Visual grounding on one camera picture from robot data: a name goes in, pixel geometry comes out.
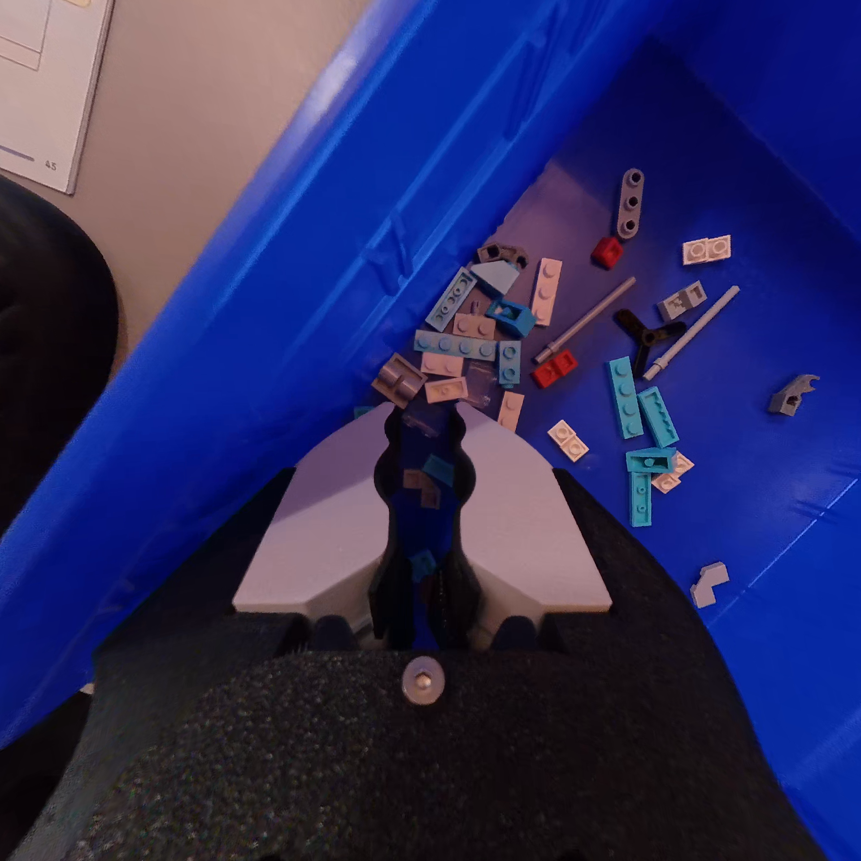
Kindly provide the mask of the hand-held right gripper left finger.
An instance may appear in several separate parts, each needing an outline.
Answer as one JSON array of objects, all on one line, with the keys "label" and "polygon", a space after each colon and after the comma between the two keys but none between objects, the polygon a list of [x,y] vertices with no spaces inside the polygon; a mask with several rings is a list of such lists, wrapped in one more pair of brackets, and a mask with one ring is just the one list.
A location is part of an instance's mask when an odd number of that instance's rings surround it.
[{"label": "hand-held right gripper left finger", "polygon": [[239,613],[339,616],[355,633],[370,625],[368,590],[389,530],[374,469],[393,411],[376,406],[299,461],[233,597]]}]

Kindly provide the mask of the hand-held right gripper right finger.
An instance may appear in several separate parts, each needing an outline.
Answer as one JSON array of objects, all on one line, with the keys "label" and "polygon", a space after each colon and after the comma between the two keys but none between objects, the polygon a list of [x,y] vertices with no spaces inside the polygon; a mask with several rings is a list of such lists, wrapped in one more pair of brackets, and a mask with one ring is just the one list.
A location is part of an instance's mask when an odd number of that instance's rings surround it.
[{"label": "hand-held right gripper right finger", "polygon": [[608,589],[551,464],[521,436],[458,403],[475,472],[460,509],[461,549],[481,590],[468,646],[488,648],[505,619],[607,612]]}]

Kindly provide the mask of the pile of lego pieces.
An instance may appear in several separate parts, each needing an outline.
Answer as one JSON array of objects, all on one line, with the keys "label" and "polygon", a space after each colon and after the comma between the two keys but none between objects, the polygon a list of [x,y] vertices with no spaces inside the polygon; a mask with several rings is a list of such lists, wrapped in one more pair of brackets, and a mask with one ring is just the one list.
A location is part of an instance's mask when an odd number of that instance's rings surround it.
[{"label": "pile of lego pieces", "polygon": [[[622,179],[622,193],[618,212],[617,235],[603,238],[592,253],[594,262],[610,269],[622,252],[620,240],[631,239],[640,224],[641,171],[630,169]],[[731,234],[715,238],[688,240],[682,244],[684,266],[707,264],[727,260],[732,256]],[[522,396],[511,389],[521,382],[522,341],[536,326],[545,326],[551,321],[551,304],[557,294],[561,261],[544,258],[536,270],[535,292],[531,307],[513,303],[504,298],[517,275],[528,264],[528,258],[517,248],[489,243],[479,248],[478,263],[472,268],[461,268],[445,290],[434,309],[426,317],[429,329],[415,333],[413,348],[422,354],[422,370],[415,370],[402,358],[393,357],[381,370],[374,388],[385,393],[393,402],[405,408],[410,399],[424,385],[428,403],[444,400],[466,400],[468,383],[461,372],[462,363],[469,361],[495,362],[497,381],[505,390],[499,422],[511,430],[516,428],[517,417],[522,408]],[[620,298],[635,285],[630,277],[602,299],[587,314],[567,329],[559,338],[548,344],[535,357],[537,365],[531,372],[537,386],[544,389],[561,379],[577,362],[561,347],[599,316],[605,308]],[[456,313],[474,288],[483,287],[494,299],[479,316]],[[701,282],[679,290],[657,304],[663,325],[649,328],[643,325],[629,309],[621,308],[614,319],[633,339],[637,346],[635,360],[628,356],[609,361],[610,385],[624,439],[636,438],[644,433],[645,420],[655,446],[626,454],[630,474],[630,523],[632,527],[651,525],[651,492],[656,487],[668,492],[680,483],[680,476],[689,471],[691,462],[678,453],[678,433],[666,407],[665,400],[656,386],[636,391],[637,381],[652,381],[665,370],[673,358],[699,334],[716,314],[727,306],[739,293],[738,286],[730,287],[690,327],[679,319],[706,299]],[[673,346],[664,354],[649,361],[653,345],[673,340]],[[793,417],[805,394],[815,390],[814,381],[820,377],[802,374],[774,393],[768,405],[769,414]],[[548,432],[572,461],[588,451],[576,433],[564,421],[554,425]],[[701,569],[697,582],[691,587],[691,596],[696,608],[702,609],[716,603],[715,587],[728,582],[728,572],[723,563],[706,565]]]}]

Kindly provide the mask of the blue plastic bin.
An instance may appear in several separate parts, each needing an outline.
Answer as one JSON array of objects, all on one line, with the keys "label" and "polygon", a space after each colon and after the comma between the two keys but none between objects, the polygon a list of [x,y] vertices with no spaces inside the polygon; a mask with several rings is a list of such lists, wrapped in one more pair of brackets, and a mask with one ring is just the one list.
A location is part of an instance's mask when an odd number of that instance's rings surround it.
[{"label": "blue plastic bin", "polygon": [[[562,263],[514,430],[495,362],[374,388],[489,243],[525,307]],[[695,282],[688,327],[739,293],[637,381],[692,467],[632,527],[614,315]],[[607,612],[468,646],[458,403],[551,464]],[[299,461],[380,404],[370,625],[239,613]],[[52,792],[12,859],[859,859],[859,2],[375,3],[6,533],[2,750],[3,812]]]}]

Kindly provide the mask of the open lego instruction booklet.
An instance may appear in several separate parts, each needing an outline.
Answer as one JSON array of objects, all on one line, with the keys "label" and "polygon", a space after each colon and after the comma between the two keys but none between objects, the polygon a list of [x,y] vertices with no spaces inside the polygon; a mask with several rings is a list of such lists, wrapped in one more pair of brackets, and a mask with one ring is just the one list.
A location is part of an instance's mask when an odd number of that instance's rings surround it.
[{"label": "open lego instruction booklet", "polygon": [[1,167],[74,193],[113,1],[1,3]]}]

